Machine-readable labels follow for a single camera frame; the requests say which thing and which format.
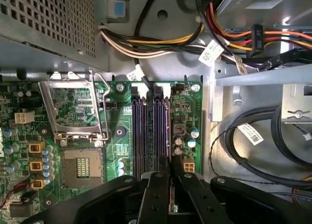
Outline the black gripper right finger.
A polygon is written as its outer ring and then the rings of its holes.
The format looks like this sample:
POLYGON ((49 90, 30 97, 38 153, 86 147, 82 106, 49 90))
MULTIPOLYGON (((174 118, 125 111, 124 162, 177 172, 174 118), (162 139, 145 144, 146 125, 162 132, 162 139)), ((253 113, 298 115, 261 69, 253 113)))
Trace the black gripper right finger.
POLYGON ((210 182, 185 171, 179 157, 172 170, 182 191, 179 201, 195 212, 195 224, 310 224, 312 211, 225 176, 210 182))

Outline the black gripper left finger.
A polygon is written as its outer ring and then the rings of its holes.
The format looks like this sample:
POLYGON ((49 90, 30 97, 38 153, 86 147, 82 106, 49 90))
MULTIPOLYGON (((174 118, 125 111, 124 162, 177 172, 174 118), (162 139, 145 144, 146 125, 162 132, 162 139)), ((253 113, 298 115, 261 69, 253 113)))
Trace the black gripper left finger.
POLYGON ((160 156, 160 170, 137 180, 123 175, 23 221, 25 224, 165 224, 168 220, 170 170, 160 156))

